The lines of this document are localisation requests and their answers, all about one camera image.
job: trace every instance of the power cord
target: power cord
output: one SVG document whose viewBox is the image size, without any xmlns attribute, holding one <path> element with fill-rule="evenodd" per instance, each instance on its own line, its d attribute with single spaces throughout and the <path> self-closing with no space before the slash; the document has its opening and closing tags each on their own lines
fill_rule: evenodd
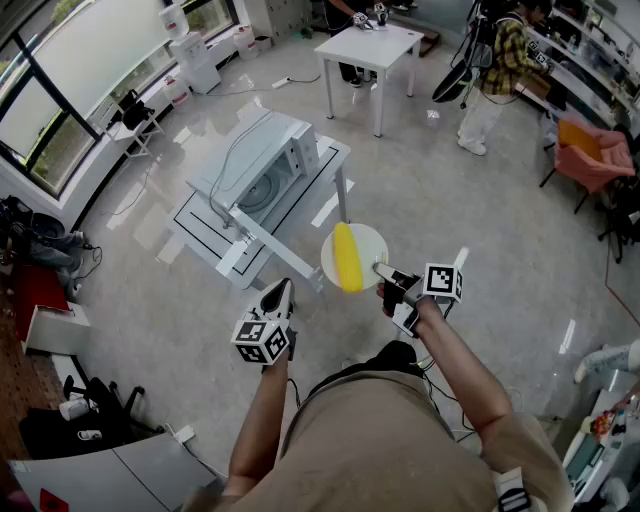
<svg viewBox="0 0 640 512">
<path fill-rule="evenodd" d="M 217 187 L 218 183 L 220 182 L 220 180 L 222 180 L 222 178 L 224 177 L 224 173 L 226 171 L 226 166 L 227 166 L 227 161 L 229 160 L 229 155 L 231 154 L 231 152 L 233 151 L 233 149 L 240 143 L 240 141 L 242 139 L 244 139 L 247 135 L 249 135 L 253 130 L 255 130 L 258 126 L 260 126 L 264 120 L 271 114 L 271 110 L 269 110 L 266 114 L 264 114 L 262 117 L 260 117 L 258 119 L 258 121 L 251 125 L 249 128 L 247 128 L 246 130 L 244 130 L 240 135 L 238 135 L 238 137 L 236 137 L 236 139 L 231 143 L 231 145 L 229 146 L 229 149 L 227 150 L 227 153 L 224 156 L 224 161 L 222 162 L 222 168 L 220 169 L 220 174 L 218 174 L 218 177 L 216 178 L 216 180 L 213 182 L 213 184 L 211 185 L 211 190 L 209 191 L 209 207 L 211 208 L 211 210 L 222 219 L 222 221 L 224 222 L 223 227 L 225 229 L 227 229 L 232 223 L 236 223 L 235 219 L 231 220 L 230 216 L 225 212 L 224 214 L 221 214 L 220 211 L 217 209 L 217 207 L 214 205 L 214 201 L 213 201 L 213 195 L 215 194 L 215 192 L 218 190 L 219 187 Z"/>
<path fill-rule="evenodd" d="M 119 212 L 115 213 L 115 212 L 104 212 L 100 214 L 100 217 L 104 216 L 104 215 L 122 215 L 124 212 L 126 212 L 129 208 L 131 208 L 134 204 L 136 204 L 136 201 L 138 201 L 138 199 L 140 198 L 140 196 L 142 195 L 142 192 L 144 192 L 144 190 L 147 188 L 147 180 L 149 179 L 149 173 L 151 172 L 151 167 L 153 166 L 150 165 L 149 168 L 147 169 L 147 172 L 144 175 L 144 182 L 142 183 L 142 188 L 140 189 L 140 192 L 138 192 L 138 195 L 136 196 L 136 198 L 131 201 L 131 204 L 129 204 L 128 206 L 125 206 L 122 210 L 120 210 Z"/>
<path fill-rule="evenodd" d="M 322 75 L 318 75 L 317 77 L 315 77 L 313 80 L 294 80 L 293 78 L 289 78 L 288 82 L 289 83 L 294 83 L 294 84 L 312 84 L 313 82 L 317 82 L 318 80 L 320 80 L 320 77 Z M 207 94 L 200 94 L 200 93 L 194 93 L 196 96 L 213 96 L 213 97 L 222 97 L 222 96 L 233 96 L 234 94 L 244 94 L 245 92 L 272 92 L 272 91 L 276 91 L 277 89 L 264 89 L 264 88 L 259 88 L 259 89 L 245 89 L 244 91 L 232 91 L 232 92 L 225 92 L 222 94 L 211 94 L 211 93 L 207 93 Z"/>
<path fill-rule="evenodd" d="M 425 369 L 422 372 L 423 378 L 427 381 L 427 383 L 429 384 L 429 398 L 431 399 L 431 403 L 433 403 L 433 406 L 435 407 L 436 411 L 438 412 L 438 414 L 440 414 L 440 409 L 438 408 L 438 405 L 436 404 L 436 401 L 433 399 L 433 390 L 434 388 L 437 389 L 445 398 L 448 398 L 449 400 L 453 400 L 454 402 L 456 402 L 457 404 L 460 404 L 460 402 L 458 402 L 458 400 L 453 397 L 448 395 L 447 393 L 445 393 L 444 391 L 442 391 L 442 389 L 440 389 L 438 386 L 436 386 L 431 379 L 427 376 L 427 369 Z M 475 429 L 473 427 L 469 427 L 465 421 L 464 421 L 464 411 L 462 411 L 462 426 L 467 429 L 466 432 L 468 432 L 467 435 L 461 437 L 460 439 L 456 439 L 456 443 L 459 443 L 460 441 L 466 439 L 467 437 L 473 435 L 476 433 Z"/>
<path fill-rule="evenodd" d="M 89 270 L 89 272 L 87 272 L 85 275 L 76 276 L 76 278 L 73 280 L 73 286 L 74 287 L 77 286 L 78 281 L 80 279 L 86 279 L 87 277 L 89 277 L 91 275 L 91 273 L 100 266 L 100 263 L 102 263 L 102 247 L 100 247 L 100 246 L 96 246 L 96 247 L 89 246 L 89 247 L 87 247 L 86 250 L 93 251 L 91 253 L 91 259 L 94 261 L 95 265 L 93 267 L 91 267 L 91 270 Z"/>
<path fill-rule="evenodd" d="M 178 441 L 178 439 L 176 438 L 176 433 L 174 432 L 174 430 L 171 428 L 171 425 L 169 425 L 168 423 L 164 424 L 165 427 L 167 427 L 167 429 L 169 430 L 169 432 L 171 432 L 171 436 Z M 214 476 L 218 476 L 218 475 L 222 475 L 225 478 L 228 478 L 228 475 L 224 474 L 223 472 L 217 470 L 216 468 L 214 468 L 211 464 L 207 464 L 205 461 L 203 461 L 200 457 L 198 457 L 195 453 L 193 453 L 193 451 L 191 451 L 191 449 L 187 446 L 188 441 L 178 441 L 182 447 L 187 450 L 187 452 L 189 453 L 189 455 L 191 455 L 194 459 L 196 459 L 200 464 L 202 464 L 205 468 L 207 468 L 207 470 L 212 473 Z"/>
</svg>

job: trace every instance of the white floor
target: white floor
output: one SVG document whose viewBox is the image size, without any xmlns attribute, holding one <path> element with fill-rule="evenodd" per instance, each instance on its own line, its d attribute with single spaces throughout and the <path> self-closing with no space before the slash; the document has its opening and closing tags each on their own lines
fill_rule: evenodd
<svg viewBox="0 0 640 512">
<path fill-rule="evenodd" d="M 256 60 L 229 63 L 214 93 L 256 91 L 195 97 L 190 112 L 162 122 L 167 137 L 150 147 L 157 161 L 125 165 L 102 192 L 81 226 L 104 250 L 79 299 L 94 326 L 80 355 L 87 373 L 116 380 L 124 394 L 143 386 L 138 413 L 174 428 L 191 424 L 193 449 L 226 472 L 259 379 L 259 368 L 243 363 L 229 344 L 253 292 L 234 288 L 165 223 L 188 191 L 185 179 L 206 165 L 212 142 L 253 101 L 309 121 L 352 148 L 345 166 L 355 183 L 348 194 L 350 218 L 382 234 L 393 264 L 420 272 L 425 262 L 453 261 L 468 246 L 464 302 L 452 311 L 451 324 L 510 388 L 516 409 L 569 414 L 581 396 L 572 383 L 580 358 L 605 342 L 629 343 L 639 329 L 605 288 L 607 246 L 596 239 L 604 220 L 592 200 L 574 216 L 578 192 L 569 179 L 554 176 L 538 187 L 551 168 L 539 138 L 540 111 L 518 100 L 487 138 L 485 157 L 459 148 L 459 102 L 431 101 L 449 71 L 448 48 L 421 59 L 413 98 L 406 97 L 409 56 L 391 73 L 381 139 L 371 134 L 369 88 L 343 83 L 337 65 L 331 67 L 333 120 L 325 118 L 320 81 L 260 90 L 284 76 L 315 78 L 313 48 L 325 37 L 291 39 Z M 440 113 L 439 122 L 429 122 L 428 110 Z M 327 189 L 318 209 L 333 193 Z M 318 265 L 337 212 L 318 228 L 311 225 L 316 212 L 299 219 L 294 249 Z M 340 370 L 346 358 L 372 356 L 393 338 L 395 329 L 372 290 L 345 296 L 327 283 L 317 297 L 274 259 L 261 275 L 265 282 L 285 276 L 298 283 L 300 334 L 291 374 L 302 395 Z M 571 319 L 575 334 L 563 353 Z M 430 373 L 442 383 L 436 368 Z M 461 429 L 457 405 L 435 398 L 451 427 Z M 294 410 L 291 394 L 287 421 Z"/>
</svg>

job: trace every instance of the person in plaid shirt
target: person in plaid shirt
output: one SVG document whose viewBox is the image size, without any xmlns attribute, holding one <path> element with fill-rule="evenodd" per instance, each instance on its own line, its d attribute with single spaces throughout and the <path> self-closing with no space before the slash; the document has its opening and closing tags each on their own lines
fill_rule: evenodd
<svg viewBox="0 0 640 512">
<path fill-rule="evenodd" d="M 507 19 L 498 23 L 491 68 L 476 80 L 467 115 L 458 130 L 458 145 L 475 155 L 484 155 L 486 134 L 511 102 L 523 74 L 548 73 L 549 67 L 527 57 L 526 24 L 540 23 L 551 12 L 551 0 L 521 0 Z"/>
</svg>

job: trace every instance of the white chair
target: white chair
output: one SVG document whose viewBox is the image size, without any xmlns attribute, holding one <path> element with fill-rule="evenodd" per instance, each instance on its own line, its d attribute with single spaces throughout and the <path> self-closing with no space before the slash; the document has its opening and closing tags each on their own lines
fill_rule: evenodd
<svg viewBox="0 0 640 512">
<path fill-rule="evenodd" d="M 106 134 L 112 141 L 120 142 L 127 140 L 135 140 L 138 143 L 139 150 L 138 152 L 129 152 L 125 150 L 125 154 L 129 158 L 137 158 L 140 156 L 150 156 L 154 157 L 154 155 L 149 151 L 147 144 L 152 136 L 161 133 L 165 135 L 164 130 L 158 124 L 155 117 L 149 116 L 148 119 L 142 121 L 138 126 L 136 126 L 133 130 L 129 130 L 121 121 L 115 123 L 111 128 L 107 129 L 111 119 L 113 116 L 120 112 L 124 114 L 123 110 L 120 106 L 113 101 L 111 96 L 107 96 L 107 98 L 100 104 L 100 106 L 95 110 L 93 114 L 89 117 L 89 121 L 97 128 L 99 133 Z M 153 123 L 155 125 L 155 129 L 145 132 L 144 130 Z"/>
</svg>

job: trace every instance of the white box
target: white box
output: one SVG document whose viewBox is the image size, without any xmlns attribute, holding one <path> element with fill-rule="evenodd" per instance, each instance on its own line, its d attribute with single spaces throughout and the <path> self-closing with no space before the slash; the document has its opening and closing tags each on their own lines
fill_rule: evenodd
<svg viewBox="0 0 640 512">
<path fill-rule="evenodd" d="M 73 355 L 81 350 L 89 341 L 91 324 L 81 306 L 72 302 L 67 304 L 71 311 L 34 308 L 27 340 L 22 342 L 24 352 L 31 348 Z"/>
</svg>

